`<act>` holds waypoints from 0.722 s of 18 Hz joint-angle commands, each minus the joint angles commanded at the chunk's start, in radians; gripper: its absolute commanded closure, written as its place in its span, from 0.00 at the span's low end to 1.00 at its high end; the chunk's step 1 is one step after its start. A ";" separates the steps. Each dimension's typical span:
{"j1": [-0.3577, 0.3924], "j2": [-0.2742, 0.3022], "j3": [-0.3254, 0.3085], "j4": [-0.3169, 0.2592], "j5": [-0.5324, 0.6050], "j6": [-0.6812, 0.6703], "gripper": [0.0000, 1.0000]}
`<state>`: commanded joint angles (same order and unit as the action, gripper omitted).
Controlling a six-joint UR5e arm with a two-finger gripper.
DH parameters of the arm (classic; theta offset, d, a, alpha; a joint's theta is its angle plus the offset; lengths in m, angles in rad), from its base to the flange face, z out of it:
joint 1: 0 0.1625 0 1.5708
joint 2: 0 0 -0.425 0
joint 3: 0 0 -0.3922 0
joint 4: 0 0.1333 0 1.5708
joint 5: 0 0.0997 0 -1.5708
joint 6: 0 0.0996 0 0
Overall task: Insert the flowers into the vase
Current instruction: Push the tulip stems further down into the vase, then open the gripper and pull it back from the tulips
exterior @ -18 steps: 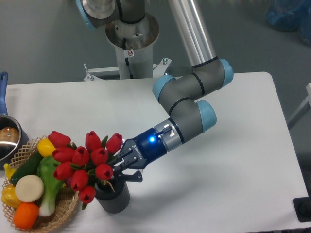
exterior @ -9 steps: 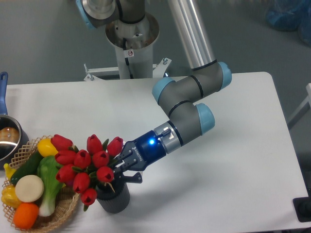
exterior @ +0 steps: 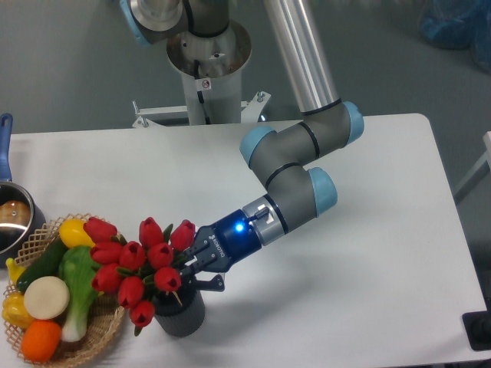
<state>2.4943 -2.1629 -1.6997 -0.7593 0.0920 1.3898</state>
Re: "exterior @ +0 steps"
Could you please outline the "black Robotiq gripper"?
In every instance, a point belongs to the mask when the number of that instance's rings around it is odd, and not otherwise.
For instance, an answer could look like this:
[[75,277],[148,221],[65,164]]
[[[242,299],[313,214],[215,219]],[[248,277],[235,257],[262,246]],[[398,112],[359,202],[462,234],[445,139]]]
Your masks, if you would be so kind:
[[[211,225],[199,228],[193,243],[183,252],[189,264],[180,267],[180,277],[191,278],[201,271],[225,273],[234,264],[258,251],[262,242],[254,225],[264,217],[264,210],[248,215],[239,209]],[[192,277],[189,285],[199,291],[225,290],[221,274],[208,281]]]

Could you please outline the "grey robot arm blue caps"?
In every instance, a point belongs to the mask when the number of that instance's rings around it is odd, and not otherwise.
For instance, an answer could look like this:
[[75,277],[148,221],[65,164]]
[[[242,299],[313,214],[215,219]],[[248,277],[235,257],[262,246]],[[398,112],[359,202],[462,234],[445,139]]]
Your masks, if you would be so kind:
[[[229,17],[228,2],[122,1],[120,7],[138,41],[167,42],[190,124],[242,120],[241,73],[252,45],[244,27]],[[281,131],[259,126],[242,139],[242,157],[265,194],[199,229],[179,274],[201,290],[221,291],[222,274],[235,263],[329,210],[338,199],[336,188],[311,163],[364,131],[356,106],[336,91],[308,3],[267,1],[265,10],[303,119]]]

